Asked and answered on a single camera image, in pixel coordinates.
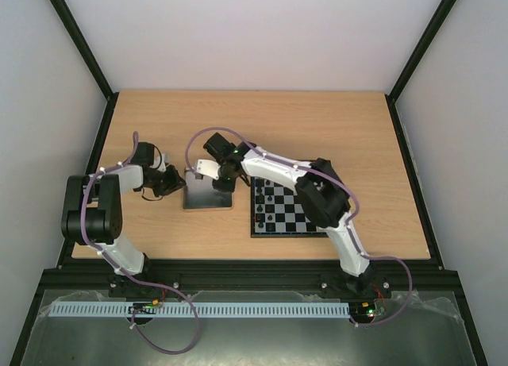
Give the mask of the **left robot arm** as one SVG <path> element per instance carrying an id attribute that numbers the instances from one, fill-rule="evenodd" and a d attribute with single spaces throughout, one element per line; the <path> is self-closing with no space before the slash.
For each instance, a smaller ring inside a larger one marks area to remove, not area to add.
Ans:
<path id="1" fill-rule="evenodd" d="M 139 275 L 146 271 L 148 257 L 123 232 L 121 196 L 140 192 L 143 200 L 158 202 L 185 185 L 165 153 L 140 142 L 126 161 L 97 175 L 67 179 L 61 232 L 65 239 L 92 248 L 118 275 Z"/>

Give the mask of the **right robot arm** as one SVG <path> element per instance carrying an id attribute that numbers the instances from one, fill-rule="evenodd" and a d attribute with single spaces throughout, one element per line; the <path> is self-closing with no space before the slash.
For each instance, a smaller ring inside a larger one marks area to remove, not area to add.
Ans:
<path id="1" fill-rule="evenodd" d="M 214 159 L 199 160 L 196 170 L 210 177 L 214 188 L 233 190 L 236 179 L 255 177 L 291 190 L 306 218 L 326 233 L 337 250 L 344 288 L 357 296 L 373 288 L 373 267 L 352 221 L 352 193 L 329 160 L 291 160 L 250 142 L 234 144 L 220 133 L 215 133 L 203 148 Z"/>

